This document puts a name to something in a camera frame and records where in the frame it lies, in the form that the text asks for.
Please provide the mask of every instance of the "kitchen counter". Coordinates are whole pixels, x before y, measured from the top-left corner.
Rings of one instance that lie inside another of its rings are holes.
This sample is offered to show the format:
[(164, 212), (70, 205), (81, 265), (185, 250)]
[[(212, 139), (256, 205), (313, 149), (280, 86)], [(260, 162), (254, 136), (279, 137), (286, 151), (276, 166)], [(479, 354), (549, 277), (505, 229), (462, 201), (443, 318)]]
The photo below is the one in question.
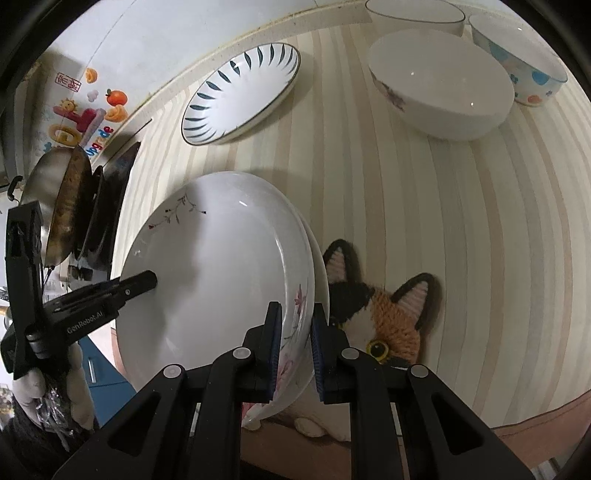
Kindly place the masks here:
[(150, 213), (187, 181), (259, 175), (308, 220), (321, 249), (354, 244), (363, 278), (394, 291), (421, 271), (443, 286), (423, 362), (491, 427), (591, 387), (591, 105), (572, 75), (539, 108), (515, 103), (473, 142), (399, 119), (365, 60), (372, 24), (285, 39), (302, 52), (294, 91), (234, 142), (192, 147), (180, 120), (200, 79), (145, 129), (123, 203), (112, 275)]

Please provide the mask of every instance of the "screw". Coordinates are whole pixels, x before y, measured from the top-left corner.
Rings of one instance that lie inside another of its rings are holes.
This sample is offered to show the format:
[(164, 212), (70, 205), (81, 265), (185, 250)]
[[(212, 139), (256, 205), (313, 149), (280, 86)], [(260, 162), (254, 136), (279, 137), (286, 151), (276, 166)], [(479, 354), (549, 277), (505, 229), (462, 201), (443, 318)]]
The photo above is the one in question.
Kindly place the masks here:
[(245, 346), (239, 346), (237, 349), (235, 349), (232, 352), (232, 355), (234, 356), (234, 358), (238, 358), (239, 360), (248, 358), (251, 356), (251, 351), (250, 349), (248, 349)]
[(359, 358), (359, 351), (351, 347), (345, 348), (340, 354), (347, 360), (357, 360)]
[(181, 368), (178, 365), (169, 365), (164, 369), (166, 378), (177, 378), (181, 374)]
[(425, 378), (429, 374), (428, 368), (420, 364), (413, 365), (410, 368), (410, 372), (414, 377), (417, 378)]

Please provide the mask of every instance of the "knitted cat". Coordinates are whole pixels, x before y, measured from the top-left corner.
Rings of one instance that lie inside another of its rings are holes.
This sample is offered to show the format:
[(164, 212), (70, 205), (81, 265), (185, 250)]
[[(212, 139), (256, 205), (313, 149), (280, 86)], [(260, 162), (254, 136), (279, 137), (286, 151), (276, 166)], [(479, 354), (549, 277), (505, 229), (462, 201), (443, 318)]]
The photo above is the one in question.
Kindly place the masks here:
[[(417, 362), (421, 328), (435, 308), (437, 280), (421, 273), (390, 294), (361, 280), (353, 246), (336, 240), (323, 255), (329, 281), (330, 320), (347, 334), (352, 347), (382, 365), (408, 367)], [(314, 380), (288, 409), (277, 416), (308, 437), (328, 433), (350, 441), (349, 405), (324, 405)]]

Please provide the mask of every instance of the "hand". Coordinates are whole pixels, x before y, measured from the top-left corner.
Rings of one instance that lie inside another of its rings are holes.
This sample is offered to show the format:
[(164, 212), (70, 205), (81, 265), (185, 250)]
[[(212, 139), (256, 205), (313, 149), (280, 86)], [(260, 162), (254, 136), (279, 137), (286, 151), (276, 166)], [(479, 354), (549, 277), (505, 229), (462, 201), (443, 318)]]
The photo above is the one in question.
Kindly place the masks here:
[[(95, 420), (95, 405), (90, 396), (86, 377), (82, 368), (82, 349), (74, 343), (68, 349), (70, 371), (66, 376), (66, 393), (71, 403), (72, 419), (86, 430), (92, 430)], [(33, 368), (26, 375), (12, 382), (14, 398), (33, 423), (40, 426), (35, 409), (37, 399), (46, 392), (43, 373)]]

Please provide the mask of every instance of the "cat eye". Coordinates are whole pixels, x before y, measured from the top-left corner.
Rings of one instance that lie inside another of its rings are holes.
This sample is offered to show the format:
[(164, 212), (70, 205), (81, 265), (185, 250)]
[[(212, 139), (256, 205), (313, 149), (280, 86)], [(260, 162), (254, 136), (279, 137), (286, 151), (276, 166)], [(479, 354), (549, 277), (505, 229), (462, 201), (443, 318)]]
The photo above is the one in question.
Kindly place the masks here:
[(372, 340), (367, 344), (365, 351), (381, 363), (388, 357), (390, 348), (383, 340)]

